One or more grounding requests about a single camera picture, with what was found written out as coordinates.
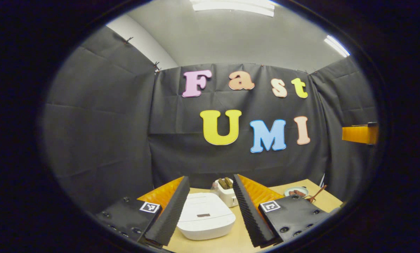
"ceiling light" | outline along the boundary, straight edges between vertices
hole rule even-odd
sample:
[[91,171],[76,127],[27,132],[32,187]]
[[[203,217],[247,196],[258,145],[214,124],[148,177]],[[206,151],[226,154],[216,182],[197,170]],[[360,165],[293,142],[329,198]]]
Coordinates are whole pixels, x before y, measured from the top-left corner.
[[332,48],[334,48],[340,55],[343,57],[350,56],[350,53],[348,53],[347,50],[337,41],[334,37],[327,35],[327,38],[324,39],[324,42],[329,44]]
[[268,0],[190,0],[195,11],[202,10],[242,10],[266,16],[274,16],[274,5]]

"wooden table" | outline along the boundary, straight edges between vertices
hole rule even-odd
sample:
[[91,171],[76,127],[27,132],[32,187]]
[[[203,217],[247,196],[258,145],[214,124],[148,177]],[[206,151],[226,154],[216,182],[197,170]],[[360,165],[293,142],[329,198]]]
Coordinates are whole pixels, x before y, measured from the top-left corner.
[[[316,194],[316,192],[320,189],[319,186],[308,179],[291,184],[284,184],[282,186],[273,186],[270,187],[270,189],[280,194],[284,194],[286,189],[295,186],[305,186],[308,189],[308,194],[311,196]],[[210,190],[190,188],[190,193],[199,192],[210,192]],[[333,209],[338,208],[342,203],[343,202],[325,190],[318,194],[316,200],[313,202],[314,205],[326,212],[330,212]],[[194,241],[184,237],[181,231],[176,227],[170,243],[168,246],[164,246],[163,248],[176,253],[253,253],[272,247],[271,245],[266,248],[254,248],[244,225],[239,206],[232,207],[230,210],[235,214],[236,220],[231,231],[225,236],[208,240]]]

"foam letter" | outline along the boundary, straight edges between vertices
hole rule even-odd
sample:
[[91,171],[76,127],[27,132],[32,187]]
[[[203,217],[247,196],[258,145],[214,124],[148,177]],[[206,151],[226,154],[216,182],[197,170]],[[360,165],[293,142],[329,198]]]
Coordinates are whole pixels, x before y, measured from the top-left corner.
[[200,116],[204,121],[204,138],[210,144],[229,145],[237,140],[238,118],[241,116],[241,111],[228,110],[226,111],[226,115],[229,117],[229,134],[226,136],[220,136],[218,134],[218,117],[221,116],[221,113],[215,110],[207,110],[200,113]]
[[263,141],[263,145],[265,146],[266,150],[269,150],[271,148],[273,141],[273,150],[285,149],[287,147],[285,145],[284,137],[285,124],[285,120],[278,119],[274,121],[271,131],[268,131],[268,128],[266,127],[263,120],[251,121],[250,126],[254,129],[254,146],[250,149],[250,152],[262,152],[263,147],[261,146],[261,141]]
[[308,97],[308,93],[303,91],[303,87],[305,87],[304,82],[302,82],[299,78],[296,78],[296,79],[292,80],[291,83],[295,85],[297,96],[300,96],[303,99]]
[[285,89],[285,83],[281,79],[272,79],[271,85],[273,86],[273,93],[276,97],[284,98],[287,96],[287,90]]
[[235,71],[229,75],[231,79],[229,82],[229,87],[232,90],[252,90],[255,84],[250,80],[250,75],[248,72],[244,71]]
[[185,72],[183,74],[186,78],[185,83],[185,91],[182,93],[182,96],[184,98],[188,97],[198,97],[201,95],[201,91],[197,90],[197,86],[199,85],[201,89],[205,88],[205,85],[207,83],[207,79],[205,77],[210,78],[211,77],[211,71],[210,70],[200,70],[200,71],[191,71],[191,72]]
[[308,138],[307,132],[307,117],[300,116],[295,117],[295,122],[297,123],[297,131],[299,133],[299,139],[297,140],[297,144],[304,145],[310,142],[310,138]]

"blue letter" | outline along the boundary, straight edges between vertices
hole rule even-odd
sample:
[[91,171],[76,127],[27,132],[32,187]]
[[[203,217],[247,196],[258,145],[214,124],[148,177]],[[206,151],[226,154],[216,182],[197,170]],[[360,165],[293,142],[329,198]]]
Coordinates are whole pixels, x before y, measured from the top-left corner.
[[284,137],[285,124],[285,120],[278,119],[274,121],[271,131],[268,131],[268,128],[266,127],[263,120],[251,121],[250,126],[254,129],[254,146],[250,149],[250,152],[262,152],[263,147],[261,146],[261,141],[263,141],[263,145],[265,146],[266,150],[269,150],[271,148],[273,141],[273,150],[285,149],[287,147],[285,145]]

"ceiling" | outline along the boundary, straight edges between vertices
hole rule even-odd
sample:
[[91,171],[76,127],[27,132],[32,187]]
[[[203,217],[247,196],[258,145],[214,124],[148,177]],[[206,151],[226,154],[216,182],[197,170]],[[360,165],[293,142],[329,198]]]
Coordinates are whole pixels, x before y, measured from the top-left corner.
[[154,0],[127,13],[179,66],[255,63],[306,72],[343,58],[321,28],[276,5],[274,17],[237,10],[195,12],[189,0]]

